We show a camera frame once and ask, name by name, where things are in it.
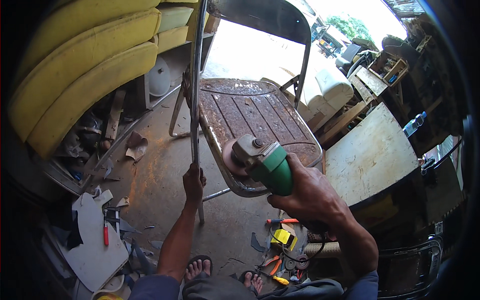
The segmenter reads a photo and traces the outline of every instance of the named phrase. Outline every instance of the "flip-flop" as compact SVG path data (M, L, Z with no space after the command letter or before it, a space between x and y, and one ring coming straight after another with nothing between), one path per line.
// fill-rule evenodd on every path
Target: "flip-flop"
M190 259L187 263L187 267L186 269L188 269L188 266L190 264L192 264L193 262L196 262L197 260L202 260L202 264L203 264L203 261L204 260L209 260L210 261L210 274L212 274L212 271L213 271L213 262L212 262L212 259L210 258L210 256L208 255L197 255L195 257L193 257L192 259ZM192 278L191 280L194 280L194 279L199 279L199 278L208 278L210 277L204 270L202 270L197 276L195 276L194 278Z
M252 274L252 279L253 279L253 276L254 276L255 274L258 275L258 273L255 272L255 271L247 270L247 271L243 272L243 273L240 275L239 282L241 282L242 284L245 283L245 274L247 274L248 272L250 272L250 273ZM252 283L250 283L250 286L249 286L247 289L248 289L250 292L253 292L253 293L255 294L255 297L258 297L258 291L257 291L257 289L253 286Z

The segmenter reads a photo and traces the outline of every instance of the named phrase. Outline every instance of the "power cord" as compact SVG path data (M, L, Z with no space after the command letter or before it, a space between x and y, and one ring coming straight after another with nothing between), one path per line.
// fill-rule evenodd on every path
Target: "power cord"
M288 257L289 259L293 260L294 262L297 262L297 263L307 262L307 261L309 261L310 259L312 259L312 258L314 258L315 256L317 256L317 254L319 254L319 253L324 249L324 247L325 247L325 239L326 239L326 237L325 237L325 233L322 233L322 234L320 234L320 236L322 237L322 246L321 246L320 249L317 251L317 253L315 253L314 256L312 256L312 257L310 257L310 258L308 258L308 259L303 259L303 260L295 259L295 258L293 258L293 257L290 257L290 256L285 252L285 244L282 243L279 239L277 239L277 238L275 237L275 235L274 235L273 232L272 232L272 227L273 227L273 226L271 226L271 227L270 227L270 230L269 230L269 231L270 231L270 235L272 236L272 238L274 238L277 242L279 242L279 243L282 245L283 255L285 255L285 256Z

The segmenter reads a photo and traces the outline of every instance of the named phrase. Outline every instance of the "folding chair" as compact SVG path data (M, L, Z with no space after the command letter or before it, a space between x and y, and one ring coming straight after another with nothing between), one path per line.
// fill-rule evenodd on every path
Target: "folding chair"
M172 137L191 136L192 161L199 163L199 130L202 127L207 143L222 173L228 189L209 195L203 202L229 191L241 197L256 197L268 193L260 182L232 174L222 159L223 146L230 140L249 133L264 142L279 141L287 152L296 153L306 167L315 166L322 158L322 149L312 132L296 111L307 71L311 33L305 16L285 0L199 0L197 27L192 43L191 72L184 73L175 104L169 134ZM255 80L199 79L202 35L205 12L230 22L305 45L300 75L280 88ZM294 85L292 103L283 93ZM173 129L183 102L190 108L190 132L174 133ZM198 208L200 223L204 223L203 204Z

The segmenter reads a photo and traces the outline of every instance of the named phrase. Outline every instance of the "yellow box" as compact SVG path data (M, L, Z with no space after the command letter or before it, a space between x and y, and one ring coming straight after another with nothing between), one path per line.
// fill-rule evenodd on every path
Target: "yellow box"
M286 231L285 229L277 229L275 231L274 237L276 237L280 242L287 246L287 250L292 251L297 243L297 237L295 236L295 232L291 233ZM270 241L272 244L276 244L277 246L281 247L278 241L274 238Z

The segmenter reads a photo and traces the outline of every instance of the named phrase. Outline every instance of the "angle grinder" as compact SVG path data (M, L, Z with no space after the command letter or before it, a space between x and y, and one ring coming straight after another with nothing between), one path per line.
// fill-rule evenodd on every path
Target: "angle grinder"
M293 192L293 177L286 160L287 152L279 142L265 143L260 138L246 134L227 142L222 158L230 172L261 182L272 194L288 196ZM320 221L299 222L316 234L328 231L327 225Z

